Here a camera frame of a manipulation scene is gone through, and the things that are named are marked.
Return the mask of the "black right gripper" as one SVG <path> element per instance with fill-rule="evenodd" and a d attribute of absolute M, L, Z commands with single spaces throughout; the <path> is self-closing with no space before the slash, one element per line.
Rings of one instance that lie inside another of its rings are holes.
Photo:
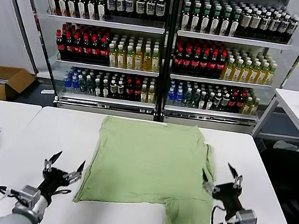
<path fill-rule="evenodd" d="M 224 209 L 228 213 L 236 213 L 243 210 L 239 196 L 242 193 L 243 176 L 239 175 L 236 169 L 228 163 L 228 168 L 233 176 L 233 181 L 220 185 L 213 185 L 207 178 L 206 172 L 203 170 L 203 188 L 212 195 L 216 200 L 220 200 Z"/>

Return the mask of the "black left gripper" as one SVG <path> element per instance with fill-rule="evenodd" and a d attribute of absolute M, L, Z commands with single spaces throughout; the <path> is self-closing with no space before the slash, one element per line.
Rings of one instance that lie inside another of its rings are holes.
<path fill-rule="evenodd" d="M 52 168 L 52 165 L 58 160 L 61 154 L 62 151 L 59 151 L 49 159 L 44 160 L 43 181 L 39 185 L 39 190 L 40 195 L 45 198 L 48 204 L 52 203 L 52 196 L 59 187 L 68 186 L 81 179 L 85 166 L 86 161 L 84 161 L 76 171 L 71 173 L 59 170 L 58 168 Z"/>

